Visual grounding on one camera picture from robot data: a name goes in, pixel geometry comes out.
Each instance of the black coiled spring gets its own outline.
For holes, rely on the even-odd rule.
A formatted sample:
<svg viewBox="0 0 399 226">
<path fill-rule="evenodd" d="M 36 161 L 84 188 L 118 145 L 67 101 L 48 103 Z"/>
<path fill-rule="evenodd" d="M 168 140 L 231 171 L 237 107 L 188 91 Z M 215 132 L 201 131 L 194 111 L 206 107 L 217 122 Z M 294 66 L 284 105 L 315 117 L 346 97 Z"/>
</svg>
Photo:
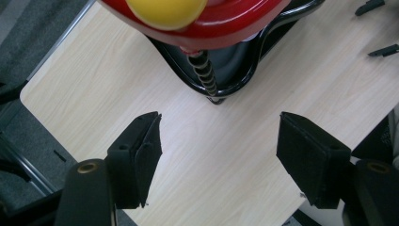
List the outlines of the black coiled spring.
<svg viewBox="0 0 399 226">
<path fill-rule="evenodd" d="M 188 62 L 193 66 L 194 72 L 202 83 L 202 86 L 210 96 L 217 95 L 217 86 L 214 69 L 208 58 L 208 51 L 201 50 L 194 55 L 187 56 Z"/>
</svg>

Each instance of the yellow ball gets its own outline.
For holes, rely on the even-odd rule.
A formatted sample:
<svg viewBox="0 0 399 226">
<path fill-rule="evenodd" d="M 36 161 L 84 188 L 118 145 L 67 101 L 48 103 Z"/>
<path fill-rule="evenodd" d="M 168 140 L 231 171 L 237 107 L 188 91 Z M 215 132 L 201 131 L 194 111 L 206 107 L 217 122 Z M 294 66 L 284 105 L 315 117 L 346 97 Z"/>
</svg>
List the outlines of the yellow ball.
<svg viewBox="0 0 399 226">
<path fill-rule="evenodd" d="M 160 30 L 178 30 L 193 23 L 208 0 L 126 0 L 144 24 Z"/>
</svg>

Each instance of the gray carpet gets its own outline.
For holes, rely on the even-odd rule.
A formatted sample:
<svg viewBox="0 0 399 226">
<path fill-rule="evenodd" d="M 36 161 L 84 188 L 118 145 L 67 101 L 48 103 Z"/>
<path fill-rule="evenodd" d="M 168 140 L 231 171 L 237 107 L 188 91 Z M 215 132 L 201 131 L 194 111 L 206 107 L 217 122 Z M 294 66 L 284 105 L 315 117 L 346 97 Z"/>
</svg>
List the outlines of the gray carpet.
<svg viewBox="0 0 399 226">
<path fill-rule="evenodd" d="M 87 3 L 88 0 L 0 0 L 0 95 L 25 82 Z M 76 161 L 19 100 L 0 105 L 0 132 L 2 139 L 43 174 L 55 190 L 62 189 L 65 175 Z M 42 197 L 31 183 L 0 171 L 0 202 L 8 211 Z M 135 225 L 121 211 L 118 222 Z"/>
</svg>

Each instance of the black object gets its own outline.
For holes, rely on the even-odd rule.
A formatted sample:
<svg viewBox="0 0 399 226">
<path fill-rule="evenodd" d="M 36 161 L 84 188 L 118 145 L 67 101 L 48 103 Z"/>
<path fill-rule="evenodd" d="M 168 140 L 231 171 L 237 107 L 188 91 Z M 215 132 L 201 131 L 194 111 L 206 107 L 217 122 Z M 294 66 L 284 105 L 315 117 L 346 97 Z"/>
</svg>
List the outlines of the black object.
<svg viewBox="0 0 399 226">
<path fill-rule="evenodd" d="M 277 156 L 311 204 L 345 202 L 345 225 L 399 225 L 399 171 L 374 159 L 349 162 L 350 150 L 308 119 L 281 113 Z"/>
<path fill-rule="evenodd" d="M 399 45 L 394 44 L 385 48 L 382 48 L 380 50 L 373 51 L 372 53 L 369 54 L 370 57 L 387 57 L 390 55 L 394 55 L 399 53 Z"/>
<path fill-rule="evenodd" d="M 250 41 L 233 46 L 208 50 L 209 60 L 215 72 L 217 91 L 214 94 L 202 85 L 198 75 L 186 59 L 180 47 L 165 44 L 149 37 L 170 68 L 191 89 L 216 100 L 224 99 L 245 86 L 255 73 L 258 62 L 275 46 L 299 19 L 316 11 L 324 0 L 293 0 L 270 24 Z"/>
<path fill-rule="evenodd" d="M 371 11 L 375 8 L 379 8 L 385 5 L 385 1 L 384 0 L 370 0 L 368 2 L 366 2 L 366 4 L 364 4 L 363 6 L 359 7 L 355 14 L 357 16 L 361 16 L 364 13 Z"/>
<path fill-rule="evenodd" d="M 62 191 L 13 213 L 0 210 L 0 225 L 116 225 L 115 208 L 144 207 L 162 154 L 160 120 L 157 112 L 136 118 L 105 160 L 74 165 Z"/>
</svg>

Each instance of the wooden table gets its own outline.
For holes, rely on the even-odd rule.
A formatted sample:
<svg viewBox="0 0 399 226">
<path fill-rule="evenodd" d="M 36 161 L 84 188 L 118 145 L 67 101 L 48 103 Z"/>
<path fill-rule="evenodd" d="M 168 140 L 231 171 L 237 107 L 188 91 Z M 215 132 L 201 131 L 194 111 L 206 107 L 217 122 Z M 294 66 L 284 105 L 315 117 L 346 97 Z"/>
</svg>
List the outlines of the wooden table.
<svg viewBox="0 0 399 226">
<path fill-rule="evenodd" d="M 95 4 L 24 88 L 22 101 L 78 161 L 104 158 L 137 116 L 163 114 L 162 155 L 139 225 L 281 225 L 304 201 L 276 158 L 279 113 L 355 148 L 399 102 L 393 1 L 329 1 L 301 20 L 222 105 L 187 87 L 151 43 Z"/>
</svg>

